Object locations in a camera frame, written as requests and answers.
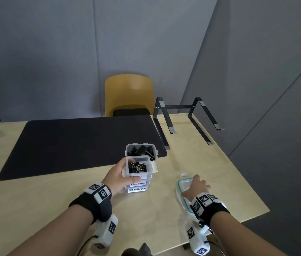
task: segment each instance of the stack of containers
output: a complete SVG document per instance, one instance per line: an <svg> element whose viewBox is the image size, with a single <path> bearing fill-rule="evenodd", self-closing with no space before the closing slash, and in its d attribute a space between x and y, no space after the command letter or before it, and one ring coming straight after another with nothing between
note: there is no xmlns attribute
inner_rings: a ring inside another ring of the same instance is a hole
<svg viewBox="0 0 301 256"><path fill-rule="evenodd" d="M128 156L128 154L131 152L133 147L135 147L136 149L139 149L142 145L145 146L146 148L148 148L149 146L152 146L152 149L153 149L153 152L154 152L154 157L155 157L154 161L151 161L151 158L149 157L149 155ZM151 182L153 171L155 171L155 170L157 171L155 160L158 158L158 151L155 148L155 145L148 144L148 143L128 144L126 146L125 156L126 156L126 168L125 168L126 176L127 177L129 177L129 176L140 176L141 177L140 182L130 184L130 185L126 186L127 192L132 193L132 192L146 191L148 189L148 185ZM128 167L128 162L131 162L133 160L135 160L135 162L146 164L147 172L130 173L129 172L129 167Z"/></svg>

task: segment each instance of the wristband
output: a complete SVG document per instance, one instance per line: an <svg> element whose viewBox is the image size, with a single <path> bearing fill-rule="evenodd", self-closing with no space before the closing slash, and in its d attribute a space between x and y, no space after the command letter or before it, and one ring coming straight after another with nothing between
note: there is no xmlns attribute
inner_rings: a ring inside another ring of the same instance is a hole
<svg viewBox="0 0 301 256"><path fill-rule="evenodd" d="M87 210L89 210L93 215L93 223L96 220L101 222L106 222L111 214L113 213L110 198L110 189L102 183L94 183L89 188L85 189L78 198L72 201L69 205L78 204Z"/></svg>
<svg viewBox="0 0 301 256"><path fill-rule="evenodd" d="M225 204L210 193L200 193L190 205L196 218L210 227L210 221L217 212L224 211L230 214Z"/></svg>

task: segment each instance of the table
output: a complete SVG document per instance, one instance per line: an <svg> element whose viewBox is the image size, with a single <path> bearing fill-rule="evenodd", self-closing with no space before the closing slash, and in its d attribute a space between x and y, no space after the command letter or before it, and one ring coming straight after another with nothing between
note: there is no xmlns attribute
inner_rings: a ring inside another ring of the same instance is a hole
<svg viewBox="0 0 301 256"><path fill-rule="evenodd" d="M178 134L170 134L165 119L158 116L171 150L157 159L148 191L125 192L112 198L119 219L107 255L119 256L129 247L146 242L153 254L188 242L185 218L174 187L182 172L199 174L211 186L232 215L243 222L269 211L259 196L214 143L209 146L188 119L187 114L171 114ZM26 122L0 123L0 170ZM89 168L0 182L0 255L45 226L93 182L101 181L111 166ZM94 233L91 226L85 239ZM92 255L89 247L82 255Z"/></svg>

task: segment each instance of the black desk mat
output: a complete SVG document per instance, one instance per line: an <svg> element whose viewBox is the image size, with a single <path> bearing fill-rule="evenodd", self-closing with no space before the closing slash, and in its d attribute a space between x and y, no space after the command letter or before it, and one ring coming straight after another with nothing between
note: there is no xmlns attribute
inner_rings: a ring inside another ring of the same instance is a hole
<svg viewBox="0 0 301 256"><path fill-rule="evenodd" d="M145 142L167 155L149 115L29 121L0 181L116 164L127 144Z"/></svg>

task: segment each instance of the chair backrest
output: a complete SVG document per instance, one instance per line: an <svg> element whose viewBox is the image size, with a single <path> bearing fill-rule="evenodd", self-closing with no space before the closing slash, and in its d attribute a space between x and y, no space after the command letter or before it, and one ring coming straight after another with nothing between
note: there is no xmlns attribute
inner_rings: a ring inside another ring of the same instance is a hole
<svg viewBox="0 0 301 256"><path fill-rule="evenodd" d="M105 81L105 116L112 117L114 110L147 108L154 112L153 82L137 74L119 74Z"/></svg>

